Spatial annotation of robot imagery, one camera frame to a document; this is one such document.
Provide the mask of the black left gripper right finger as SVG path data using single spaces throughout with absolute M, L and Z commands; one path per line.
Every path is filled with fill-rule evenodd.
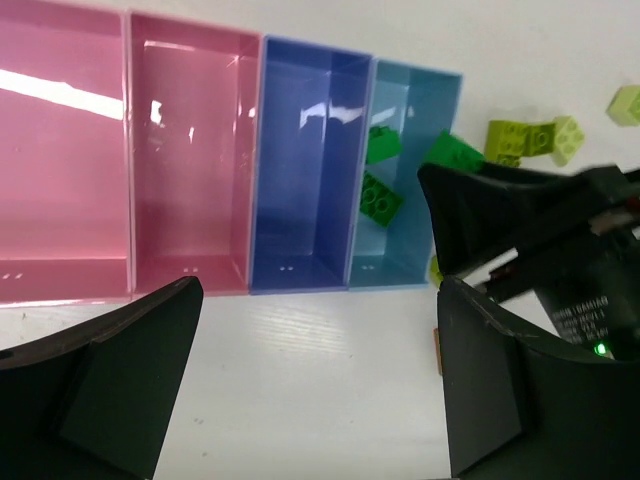
M 457 278 L 438 292 L 458 479 L 636 479 L 639 364 L 601 357 Z

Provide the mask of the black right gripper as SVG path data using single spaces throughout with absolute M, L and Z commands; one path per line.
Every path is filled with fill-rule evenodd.
M 443 276 L 463 279 L 514 250 L 476 284 L 480 293 L 500 304 L 532 291 L 562 339 L 638 359 L 638 171 L 426 163 L 417 177 Z

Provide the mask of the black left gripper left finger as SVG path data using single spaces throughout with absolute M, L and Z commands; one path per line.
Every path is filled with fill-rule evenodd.
M 2 478 L 152 478 L 202 303 L 200 281 L 182 277 L 2 350 Z

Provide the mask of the lime long lego brick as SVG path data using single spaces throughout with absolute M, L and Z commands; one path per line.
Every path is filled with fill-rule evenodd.
M 440 271 L 438 257 L 434 255 L 429 265 L 429 279 L 436 289 L 439 289 L 444 279 L 444 275 Z

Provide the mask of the green small lego brick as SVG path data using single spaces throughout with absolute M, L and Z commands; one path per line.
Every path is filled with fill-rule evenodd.
M 450 131 L 443 130 L 425 154 L 424 162 L 473 173 L 484 166 L 485 157 Z

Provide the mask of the dark green square lego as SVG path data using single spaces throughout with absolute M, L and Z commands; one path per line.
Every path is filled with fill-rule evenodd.
M 376 164 L 396 157 L 402 151 L 400 134 L 388 126 L 373 126 L 369 129 L 366 163 Z

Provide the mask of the brown lego plate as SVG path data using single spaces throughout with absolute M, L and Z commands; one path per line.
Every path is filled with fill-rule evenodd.
M 439 329 L 436 327 L 433 329 L 433 340 L 435 346 L 435 356 L 438 374 L 443 376 L 442 359 L 441 359 L 441 344 L 439 337 Z

